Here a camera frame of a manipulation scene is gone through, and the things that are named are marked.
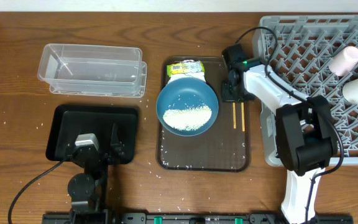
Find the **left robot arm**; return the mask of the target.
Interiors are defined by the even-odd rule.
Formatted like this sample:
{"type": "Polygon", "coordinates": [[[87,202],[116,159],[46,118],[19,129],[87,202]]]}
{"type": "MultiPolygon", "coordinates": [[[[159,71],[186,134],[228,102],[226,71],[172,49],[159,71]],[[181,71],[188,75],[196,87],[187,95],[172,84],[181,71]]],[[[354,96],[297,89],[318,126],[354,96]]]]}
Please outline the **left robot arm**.
{"type": "Polygon", "coordinates": [[[69,160],[84,168],[68,183],[71,210],[68,223],[120,223],[119,215],[106,205],[108,166],[114,161],[114,150],[121,149],[118,125],[113,124],[109,148],[102,150],[95,134],[80,134],[75,140],[69,160]]]}

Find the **pink cup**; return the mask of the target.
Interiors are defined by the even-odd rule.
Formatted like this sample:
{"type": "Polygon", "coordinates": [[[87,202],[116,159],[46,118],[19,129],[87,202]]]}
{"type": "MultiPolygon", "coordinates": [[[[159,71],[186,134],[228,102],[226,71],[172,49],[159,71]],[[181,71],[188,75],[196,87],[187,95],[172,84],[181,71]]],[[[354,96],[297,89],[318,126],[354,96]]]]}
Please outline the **pink cup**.
{"type": "Polygon", "coordinates": [[[337,76],[343,77],[349,74],[357,63],[358,48],[348,46],[334,56],[332,62],[328,65],[328,68],[337,76]]]}

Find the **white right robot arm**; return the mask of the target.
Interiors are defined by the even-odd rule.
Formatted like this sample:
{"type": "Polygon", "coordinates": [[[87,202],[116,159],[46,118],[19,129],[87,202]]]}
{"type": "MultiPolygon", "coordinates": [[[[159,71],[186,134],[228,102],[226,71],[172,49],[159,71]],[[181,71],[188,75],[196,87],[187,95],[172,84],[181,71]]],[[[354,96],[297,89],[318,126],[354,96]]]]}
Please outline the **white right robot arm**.
{"type": "Polygon", "coordinates": [[[310,97],[283,81],[268,63],[247,58],[241,44],[222,51],[229,90],[240,101],[258,98],[275,117],[275,147],[287,169],[281,212],[287,223],[308,223],[315,216],[314,201],[321,176],[337,154],[329,103],[310,97]]]}

